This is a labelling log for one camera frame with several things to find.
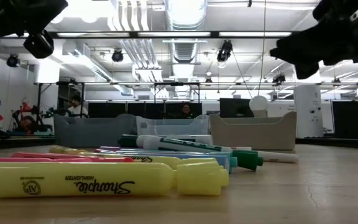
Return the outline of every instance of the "beige plastic bin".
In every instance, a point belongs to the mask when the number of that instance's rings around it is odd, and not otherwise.
[[[209,116],[214,145],[253,150],[294,150],[296,112],[282,118],[221,118]]]

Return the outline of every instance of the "desk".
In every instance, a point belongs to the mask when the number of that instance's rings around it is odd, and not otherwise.
[[[300,164],[236,169],[220,197],[2,199],[0,224],[358,223],[358,149],[297,145],[296,152]]]

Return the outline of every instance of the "person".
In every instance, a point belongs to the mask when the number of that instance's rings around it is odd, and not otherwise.
[[[190,104],[184,103],[181,107],[181,114],[178,116],[179,119],[193,119],[195,116],[191,113]]]
[[[72,113],[72,115],[76,118],[80,118],[81,116],[81,97],[75,95],[71,98],[71,107],[68,108],[68,111]],[[85,107],[82,108],[82,114],[87,117],[88,110]]]

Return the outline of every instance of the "green marker cap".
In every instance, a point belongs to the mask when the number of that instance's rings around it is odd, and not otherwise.
[[[254,171],[264,163],[263,158],[259,157],[258,152],[255,151],[233,150],[233,156],[237,157],[239,167]]]
[[[239,166],[237,158],[230,157],[230,168],[235,168],[237,166]]]
[[[118,139],[118,145],[120,147],[137,147],[136,144],[137,136],[130,134],[123,134],[121,138]]]

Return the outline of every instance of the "wooden table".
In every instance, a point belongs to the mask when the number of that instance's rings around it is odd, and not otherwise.
[[[0,150],[0,156],[47,149]],[[0,224],[358,224],[358,149],[299,145],[296,152],[299,164],[236,169],[220,197],[3,199]]]

